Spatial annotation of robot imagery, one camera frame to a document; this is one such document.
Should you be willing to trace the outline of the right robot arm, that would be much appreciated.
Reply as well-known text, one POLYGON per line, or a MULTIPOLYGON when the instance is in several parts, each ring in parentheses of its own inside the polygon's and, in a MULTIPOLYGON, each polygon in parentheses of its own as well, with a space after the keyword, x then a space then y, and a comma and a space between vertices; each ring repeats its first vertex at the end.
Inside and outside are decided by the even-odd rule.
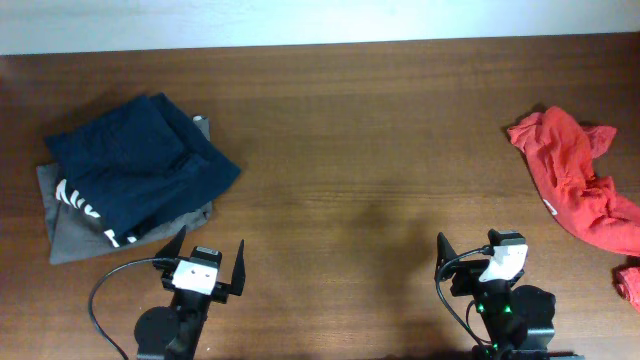
POLYGON ((491 229, 488 243, 458 254, 446 236, 437 235, 434 272, 436 293, 454 320, 471 336, 474 359, 583 360, 574 352, 552 352, 556 297, 539 287, 517 284, 524 275, 528 244, 516 231, 491 229), (467 317, 460 317, 447 301, 441 284, 451 283, 453 297, 470 296, 468 311, 476 311, 487 331, 481 339, 467 317))

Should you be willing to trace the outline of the red orange t-shirt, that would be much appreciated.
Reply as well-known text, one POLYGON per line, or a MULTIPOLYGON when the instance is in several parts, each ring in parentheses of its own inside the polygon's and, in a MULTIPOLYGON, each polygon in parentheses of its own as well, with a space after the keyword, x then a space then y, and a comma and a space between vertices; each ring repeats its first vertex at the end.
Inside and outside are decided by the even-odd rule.
POLYGON ((639 206, 621 195, 594 161, 617 134, 607 125, 585 126, 562 108, 533 112, 507 130, 526 160, 539 196, 557 223, 602 250, 639 255, 639 206))

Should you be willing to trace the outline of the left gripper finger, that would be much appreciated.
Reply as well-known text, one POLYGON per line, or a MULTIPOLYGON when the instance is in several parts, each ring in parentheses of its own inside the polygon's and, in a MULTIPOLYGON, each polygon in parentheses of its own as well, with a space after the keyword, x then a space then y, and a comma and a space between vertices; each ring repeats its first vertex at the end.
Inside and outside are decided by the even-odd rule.
POLYGON ((242 240, 236 254, 231 283, 229 286, 229 294, 234 296, 241 296, 245 286, 246 269, 244 262, 244 246, 245 241, 242 240))
POLYGON ((183 226, 178 233, 155 255, 156 258, 176 258, 179 256, 182 244, 187 233, 187 227, 183 226))

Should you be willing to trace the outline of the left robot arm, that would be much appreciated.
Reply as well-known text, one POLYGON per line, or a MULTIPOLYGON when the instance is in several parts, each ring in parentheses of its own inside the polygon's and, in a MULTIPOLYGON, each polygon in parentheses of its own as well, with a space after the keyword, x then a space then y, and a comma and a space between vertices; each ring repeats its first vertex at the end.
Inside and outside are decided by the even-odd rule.
POLYGON ((224 283, 218 280, 222 253, 196 246, 184 257, 180 251, 185 236, 186 229, 181 228, 154 256, 162 286, 173 297, 168 306, 151 308, 138 319, 134 329, 138 359, 193 359, 210 305, 225 304, 243 293, 244 242, 239 244, 231 281, 224 283))

